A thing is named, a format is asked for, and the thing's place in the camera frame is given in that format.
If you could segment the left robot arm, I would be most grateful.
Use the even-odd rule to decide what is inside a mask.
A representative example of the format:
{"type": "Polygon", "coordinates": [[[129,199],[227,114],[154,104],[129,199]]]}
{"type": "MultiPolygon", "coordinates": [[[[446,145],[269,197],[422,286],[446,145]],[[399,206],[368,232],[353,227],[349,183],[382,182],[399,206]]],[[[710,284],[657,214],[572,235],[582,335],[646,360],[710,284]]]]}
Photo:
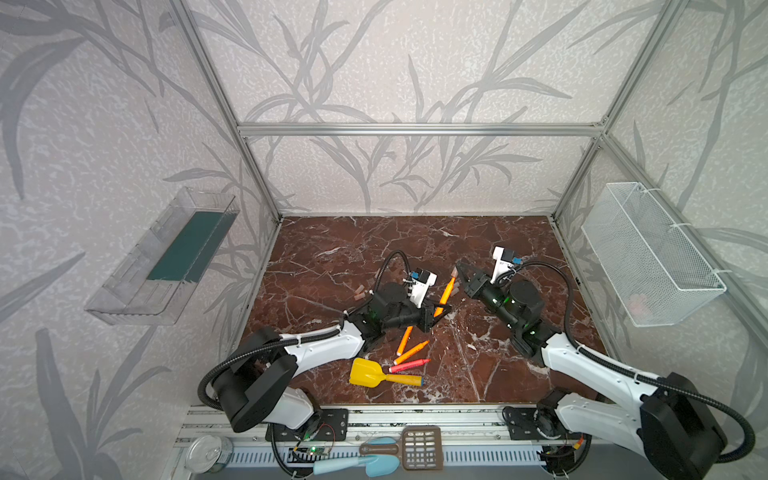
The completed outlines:
{"type": "Polygon", "coordinates": [[[416,327],[427,333],[439,321],[439,307],[424,291],[414,294],[411,287],[388,283],[330,327],[300,334],[264,327],[204,374],[198,399],[224,412],[236,433],[268,424],[297,436],[312,435],[320,428],[323,410],[311,394],[293,388],[292,380],[325,364],[370,353],[390,330],[416,327]]]}

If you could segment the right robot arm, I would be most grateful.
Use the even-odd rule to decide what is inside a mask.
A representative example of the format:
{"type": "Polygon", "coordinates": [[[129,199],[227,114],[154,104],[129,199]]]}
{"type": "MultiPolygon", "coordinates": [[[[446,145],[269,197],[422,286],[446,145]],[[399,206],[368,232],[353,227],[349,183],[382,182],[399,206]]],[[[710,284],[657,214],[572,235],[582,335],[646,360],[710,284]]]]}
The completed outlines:
{"type": "Polygon", "coordinates": [[[539,298],[536,291],[503,288],[516,268],[497,277],[463,261],[456,268],[466,295],[508,328],[520,355],[605,396],[598,401],[556,390],[542,400],[540,412],[564,429],[631,450],[666,479],[702,479],[713,465],[753,451],[756,434],[749,421],[699,393],[686,377],[639,371],[578,342],[568,319],[561,329],[543,321],[530,308],[539,298]]]}

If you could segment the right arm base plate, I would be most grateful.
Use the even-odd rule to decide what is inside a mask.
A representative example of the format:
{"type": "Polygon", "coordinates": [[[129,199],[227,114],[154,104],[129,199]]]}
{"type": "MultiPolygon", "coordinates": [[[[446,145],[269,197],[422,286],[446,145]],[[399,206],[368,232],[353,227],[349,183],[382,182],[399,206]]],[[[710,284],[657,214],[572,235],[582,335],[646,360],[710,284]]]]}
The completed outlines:
{"type": "Polygon", "coordinates": [[[505,406],[501,414],[511,440],[558,440],[566,433],[557,417],[546,409],[505,406]]]}

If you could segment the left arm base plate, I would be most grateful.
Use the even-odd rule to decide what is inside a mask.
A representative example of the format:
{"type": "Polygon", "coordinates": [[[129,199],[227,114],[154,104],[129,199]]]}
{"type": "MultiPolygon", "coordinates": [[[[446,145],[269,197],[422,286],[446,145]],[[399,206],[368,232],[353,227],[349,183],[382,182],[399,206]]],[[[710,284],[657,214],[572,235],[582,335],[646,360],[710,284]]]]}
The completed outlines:
{"type": "Polygon", "coordinates": [[[304,424],[296,429],[290,429],[280,424],[271,424],[266,433],[266,440],[277,442],[345,440],[348,422],[348,409],[323,408],[314,412],[304,424]]]}

